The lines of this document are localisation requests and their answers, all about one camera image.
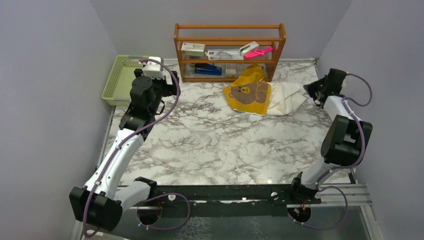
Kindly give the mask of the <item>yellow brown bear towel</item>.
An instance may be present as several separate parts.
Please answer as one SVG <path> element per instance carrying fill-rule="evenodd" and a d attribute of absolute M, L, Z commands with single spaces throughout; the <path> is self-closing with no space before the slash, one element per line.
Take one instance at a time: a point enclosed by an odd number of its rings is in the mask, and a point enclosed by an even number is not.
<path fill-rule="evenodd" d="M 237 112 L 265 116 L 271 97 L 271 85 L 259 64 L 251 64 L 238 79 L 223 89 L 229 107 Z"/>

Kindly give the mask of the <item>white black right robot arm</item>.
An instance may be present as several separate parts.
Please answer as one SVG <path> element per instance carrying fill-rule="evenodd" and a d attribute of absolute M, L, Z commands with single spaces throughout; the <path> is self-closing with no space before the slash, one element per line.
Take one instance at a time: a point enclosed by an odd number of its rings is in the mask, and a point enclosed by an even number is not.
<path fill-rule="evenodd" d="M 332 123 L 320 148 L 322 158 L 292 180 L 288 196 L 296 204 L 313 199 L 329 177 L 356 167 L 364 158 L 373 125 L 361 120 L 349 106 L 349 102 L 357 105 L 356 100 L 341 94 L 349 75 L 346 71 L 330 68 L 323 78 L 304 85 L 305 91 L 326 111 Z"/>

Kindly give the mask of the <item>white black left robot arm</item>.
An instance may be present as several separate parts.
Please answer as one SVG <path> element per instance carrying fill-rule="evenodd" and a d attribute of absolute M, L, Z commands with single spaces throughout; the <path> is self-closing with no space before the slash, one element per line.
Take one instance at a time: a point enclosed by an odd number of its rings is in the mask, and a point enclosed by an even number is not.
<path fill-rule="evenodd" d="M 118 190 L 126 168 L 145 142 L 153 125 L 166 118 L 163 98 L 181 94 L 176 71 L 171 71 L 172 84 L 165 78 L 153 79 L 136 75 L 131 83 L 131 102 L 121 117 L 115 140 L 99 168 L 83 187 L 74 187 L 69 200 L 74 217 L 85 226 L 112 231 L 123 213 L 134 204 L 152 205 L 157 200 L 156 182 L 139 177 L 129 186 Z"/>

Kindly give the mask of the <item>cream white towel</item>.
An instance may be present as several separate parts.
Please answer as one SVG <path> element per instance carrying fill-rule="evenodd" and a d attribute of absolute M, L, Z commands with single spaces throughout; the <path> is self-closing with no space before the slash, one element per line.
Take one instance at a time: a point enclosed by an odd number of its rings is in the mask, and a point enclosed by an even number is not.
<path fill-rule="evenodd" d="M 271 93 L 267 107 L 268 116 L 293 115 L 307 100 L 300 83 L 271 82 Z"/>

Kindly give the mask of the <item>green plastic basket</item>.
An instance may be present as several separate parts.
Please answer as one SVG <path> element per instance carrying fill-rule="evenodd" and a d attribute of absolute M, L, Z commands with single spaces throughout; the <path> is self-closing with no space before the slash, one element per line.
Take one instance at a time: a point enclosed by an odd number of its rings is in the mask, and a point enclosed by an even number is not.
<path fill-rule="evenodd" d="M 127 107 L 131 102 L 130 90 L 136 78 L 134 71 L 142 69 L 139 59 L 148 56 L 118 55 L 109 73 L 101 98 L 112 107 Z"/>

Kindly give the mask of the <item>blue black stapler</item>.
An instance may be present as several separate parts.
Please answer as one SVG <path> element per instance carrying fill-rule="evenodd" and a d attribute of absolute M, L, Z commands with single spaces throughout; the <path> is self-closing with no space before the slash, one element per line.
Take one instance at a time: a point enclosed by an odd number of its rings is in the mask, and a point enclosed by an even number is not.
<path fill-rule="evenodd" d="M 195 63 L 194 73 L 201 75 L 221 76 L 222 68 L 209 63 Z"/>

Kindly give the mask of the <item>white green box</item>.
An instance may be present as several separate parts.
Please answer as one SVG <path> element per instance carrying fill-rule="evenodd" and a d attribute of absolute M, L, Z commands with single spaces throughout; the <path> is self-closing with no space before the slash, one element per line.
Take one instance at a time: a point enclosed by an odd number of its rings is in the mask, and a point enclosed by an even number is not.
<path fill-rule="evenodd" d="M 183 56 L 202 57 L 205 53 L 205 44 L 183 42 L 180 48 Z"/>

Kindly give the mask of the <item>wooden shelf rack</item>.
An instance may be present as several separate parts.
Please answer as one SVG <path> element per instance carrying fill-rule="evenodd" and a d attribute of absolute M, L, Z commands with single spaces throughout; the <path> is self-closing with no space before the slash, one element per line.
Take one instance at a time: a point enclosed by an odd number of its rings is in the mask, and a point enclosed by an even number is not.
<path fill-rule="evenodd" d="M 270 82 L 287 34 L 284 24 L 179 24 L 174 45 L 183 82 L 233 82 L 249 65 L 257 64 Z"/>

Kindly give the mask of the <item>small white eraser box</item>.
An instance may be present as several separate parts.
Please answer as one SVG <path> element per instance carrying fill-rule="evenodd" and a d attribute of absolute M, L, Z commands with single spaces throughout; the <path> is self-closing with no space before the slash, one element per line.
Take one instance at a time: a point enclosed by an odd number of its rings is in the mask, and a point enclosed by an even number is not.
<path fill-rule="evenodd" d="M 237 75 L 236 65 L 234 63 L 225 64 L 225 76 L 227 78 L 235 78 Z"/>

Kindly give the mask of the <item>white stapler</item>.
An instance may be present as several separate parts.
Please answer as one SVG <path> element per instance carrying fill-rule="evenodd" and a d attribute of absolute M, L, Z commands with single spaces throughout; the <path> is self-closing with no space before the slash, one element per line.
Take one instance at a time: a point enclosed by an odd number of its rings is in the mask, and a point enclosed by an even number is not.
<path fill-rule="evenodd" d="M 242 56 L 245 56 L 246 54 L 253 53 L 260 45 L 256 41 L 252 41 L 242 47 L 239 48 L 239 53 Z"/>

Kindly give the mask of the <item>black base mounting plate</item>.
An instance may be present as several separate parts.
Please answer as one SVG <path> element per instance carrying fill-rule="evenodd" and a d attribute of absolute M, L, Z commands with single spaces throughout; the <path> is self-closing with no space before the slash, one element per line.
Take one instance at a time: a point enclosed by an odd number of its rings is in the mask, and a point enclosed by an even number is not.
<path fill-rule="evenodd" d="M 143 217 L 286 217 L 288 207 L 321 203 L 297 196 L 290 184 L 158 185 L 152 195 L 158 199 L 135 205 Z"/>

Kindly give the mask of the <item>aluminium rail frame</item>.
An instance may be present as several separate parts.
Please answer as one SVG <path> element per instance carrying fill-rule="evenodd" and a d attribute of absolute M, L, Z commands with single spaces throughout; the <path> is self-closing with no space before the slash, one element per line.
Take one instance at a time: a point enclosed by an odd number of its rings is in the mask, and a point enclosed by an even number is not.
<path fill-rule="evenodd" d="M 122 190 L 128 186 L 119 186 L 117 189 Z M 153 192 L 151 193 L 150 197 L 152 197 L 153 200 L 158 199 L 157 196 L 153 196 Z M 325 184 L 321 187 L 321 190 L 315 195 L 315 198 L 319 199 L 321 203 L 320 204 L 303 203 L 300 206 L 288 207 L 287 208 L 288 215 L 286 217 L 292 219 L 295 223 L 299 223 L 300 225 L 305 226 L 306 224 L 312 223 L 311 216 L 312 216 L 313 208 L 341 207 L 342 209 L 341 217 L 342 219 L 345 219 L 347 217 L 347 211 L 346 211 L 347 207 L 370 206 L 372 204 L 367 187 L 363 184 L 353 184 L 353 183 L 335 184 L 335 185 Z M 138 216 L 137 223 L 140 226 L 145 227 L 147 229 L 156 228 L 159 226 L 160 220 L 167 219 L 167 218 L 160 218 L 157 213 L 154 214 L 154 216 L 152 217 L 142 216 L 141 213 L 138 212 L 136 203 L 125 212 L 130 210 L 134 211 L 137 214 Z M 182 224 L 185 225 L 190 218 L 193 218 L 193 217 L 191 217 L 190 215 L 187 215 L 186 218 L 184 219 L 182 218 L 178 218 L 178 219 L 181 219 Z M 89 236 L 95 236 L 99 231 L 112 232 L 113 230 L 111 231 L 104 230 L 104 229 L 92 226 L 90 224 L 84 225 L 82 222 L 76 220 L 71 237 L 74 240 L 81 240 L 83 239 L 83 233 L 87 233 Z"/>

